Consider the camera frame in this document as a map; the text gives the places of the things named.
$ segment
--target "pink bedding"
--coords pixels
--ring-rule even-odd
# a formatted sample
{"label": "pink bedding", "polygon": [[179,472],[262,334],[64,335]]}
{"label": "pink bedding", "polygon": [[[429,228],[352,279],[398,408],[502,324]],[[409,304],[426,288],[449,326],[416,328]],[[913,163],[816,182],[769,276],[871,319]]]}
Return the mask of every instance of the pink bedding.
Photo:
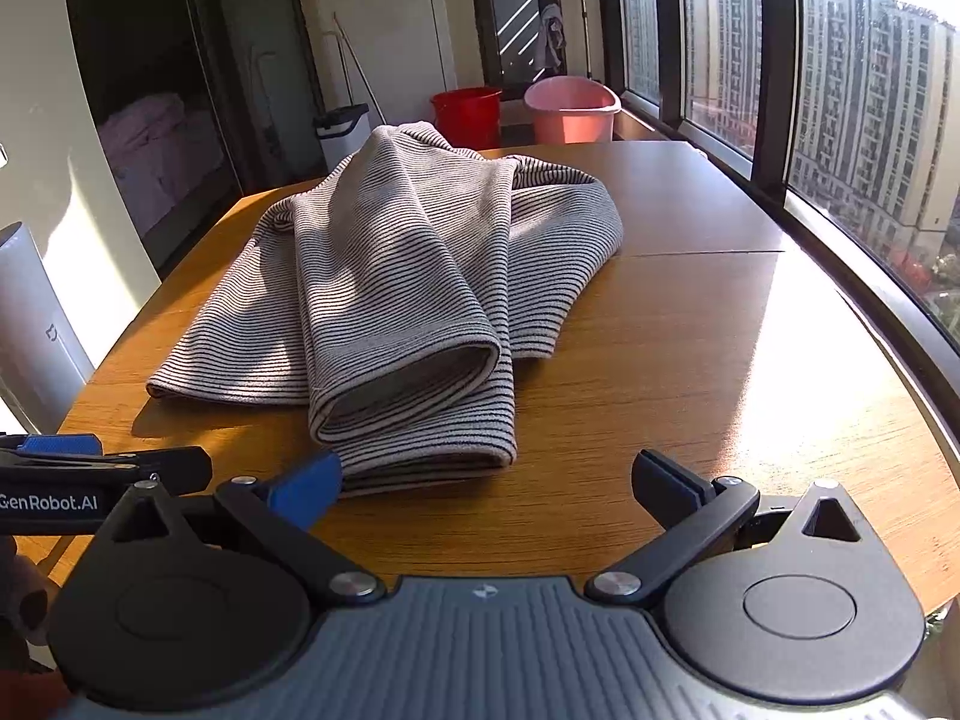
{"label": "pink bedding", "polygon": [[99,128],[110,170],[140,237],[224,161],[208,111],[173,94],[149,95]]}

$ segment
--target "sunlight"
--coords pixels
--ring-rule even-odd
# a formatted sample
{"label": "sunlight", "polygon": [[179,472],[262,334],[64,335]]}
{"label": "sunlight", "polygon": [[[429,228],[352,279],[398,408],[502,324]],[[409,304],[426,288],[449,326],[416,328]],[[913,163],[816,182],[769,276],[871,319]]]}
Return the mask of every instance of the sunlight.
{"label": "sunlight", "polygon": [[504,55],[504,52],[506,52],[506,50],[512,45],[512,43],[513,43],[515,40],[517,40],[517,38],[520,37],[521,34],[523,34],[523,30],[525,30],[526,28],[528,28],[528,26],[530,26],[532,23],[534,23],[534,21],[535,21],[536,19],[538,19],[538,18],[539,18],[539,13],[536,13],[536,11],[535,11],[535,12],[534,12],[534,15],[532,15],[532,16],[527,20],[527,23],[525,23],[525,25],[523,25],[520,29],[517,30],[517,34],[515,34],[514,36],[512,36],[512,38],[507,41],[506,45],[505,45],[504,47],[502,47],[502,49],[500,49],[500,56],[503,56],[503,55]]}
{"label": "sunlight", "polygon": [[497,36],[497,37],[500,37],[500,35],[503,34],[503,30],[506,29],[508,26],[510,26],[510,24],[512,23],[512,21],[513,21],[515,18],[517,18],[517,16],[519,16],[520,13],[523,12],[523,9],[524,9],[527,5],[531,4],[532,1],[534,1],[534,0],[527,0],[524,4],[522,4],[522,5],[517,9],[517,12],[515,12],[514,15],[510,16],[510,18],[507,19],[507,23],[505,23],[505,25],[501,26],[501,28],[499,28],[498,30],[496,30],[496,36]]}
{"label": "sunlight", "polygon": [[[837,437],[856,435],[867,410],[882,400],[889,370],[875,363],[877,348],[862,328],[863,343],[834,341],[851,333],[851,324],[859,326],[817,266],[797,252],[779,255],[750,370],[720,452],[728,469],[749,459],[751,466],[795,467],[802,475],[800,466],[810,458],[836,451]],[[844,370],[855,371],[856,379],[835,391],[824,387],[828,371]]]}
{"label": "sunlight", "polygon": [[524,44],[524,46],[522,47],[522,49],[520,49],[520,50],[517,52],[517,54],[518,54],[518,55],[521,55],[523,52],[525,52],[525,50],[529,49],[529,47],[531,47],[532,45],[534,45],[534,41],[536,40],[536,36],[538,36],[538,35],[539,35],[539,32],[534,32],[534,36],[533,36],[532,38],[530,38],[530,40],[528,40],[528,41]]}
{"label": "sunlight", "polygon": [[90,215],[69,157],[67,168],[70,202],[50,234],[43,266],[77,338],[96,367],[140,307]]}

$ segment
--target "striped fabric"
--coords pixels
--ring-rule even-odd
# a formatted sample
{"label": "striped fabric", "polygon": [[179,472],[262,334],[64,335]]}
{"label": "striped fabric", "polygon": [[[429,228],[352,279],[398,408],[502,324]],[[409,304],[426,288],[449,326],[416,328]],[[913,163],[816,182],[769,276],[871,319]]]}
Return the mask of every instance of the striped fabric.
{"label": "striped fabric", "polygon": [[553,353],[622,235],[584,172],[378,127],[267,210],[147,390],[308,404],[348,493],[486,475],[517,457],[512,358]]}

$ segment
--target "wooden table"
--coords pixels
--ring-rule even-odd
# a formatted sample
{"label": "wooden table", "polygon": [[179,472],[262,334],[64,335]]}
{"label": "wooden table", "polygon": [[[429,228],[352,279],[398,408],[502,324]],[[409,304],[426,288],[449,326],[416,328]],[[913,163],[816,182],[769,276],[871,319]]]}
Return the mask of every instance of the wooden table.
{"label": "wooden table", "polygon": [[[659,533],[629,485],[635,452],[656,447],[767,493],[835,477],[926,610],[957,594],[960,491],[944,456],[872,336],[770,218],[684,143],[517,151],[600,177],[626,229],[553,359],[517,364],[520,459],[487,480],[343,501],[317,533],[388,579],[582,581]],[[158,402],[143,388],[256,220],[290,191],[248,197],[210,231],[120,338],[64,431],[95,432],[107,451],[198,443],[215,483],[272,476],[310,450],[303,409]]]}

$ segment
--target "high-rise building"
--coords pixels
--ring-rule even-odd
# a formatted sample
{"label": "high-rise building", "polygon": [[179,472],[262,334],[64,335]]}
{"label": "high-rise building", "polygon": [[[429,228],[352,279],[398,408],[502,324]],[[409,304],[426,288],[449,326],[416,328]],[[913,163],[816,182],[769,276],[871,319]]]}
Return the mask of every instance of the high-rise building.
{"label": "high-rise building", "polygon": [[[654,0],[626,11],[630,86],[654,97]],[[790,182],[960,338],[960,36],[895,0],[803,0],[803,19]],[[760,0],[685,0],[686,117],[747,155],[760,23]]]}
{"label": "high-rise building", "polygon": [[659,100],[659,49],[656,0],[626,0],[627,86],[648,100]]}
{"label": "high-rise building", "polygon": [[685,0],[688,117],[752,154],[760,101],[760,0]]}
{"label": "high-rise building", "polygon": [[960,187],[941,158],[960,149],[955,30],[894,0],[805,0],[805,18],[792,180],[923,278]]}

